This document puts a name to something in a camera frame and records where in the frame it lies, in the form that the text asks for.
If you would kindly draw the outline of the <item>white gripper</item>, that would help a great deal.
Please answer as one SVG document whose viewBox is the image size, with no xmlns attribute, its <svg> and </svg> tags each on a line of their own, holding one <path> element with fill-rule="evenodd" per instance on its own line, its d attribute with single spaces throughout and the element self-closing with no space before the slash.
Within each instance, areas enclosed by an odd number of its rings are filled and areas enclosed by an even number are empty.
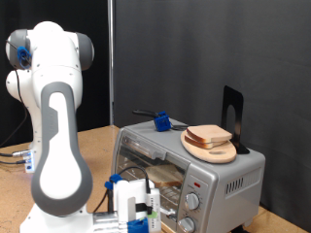
<svg viewBox="0 0 311 233">
<path fill-rule="evenodd" d="M 177 217 L 175 210 L 160 208 L 159 190 L 152 181 L 149 188 L 147 191 L 145 179 L 116 183 L 116 211 L 127 233 L 161 233 L 160 212 Z"/>
</svg>

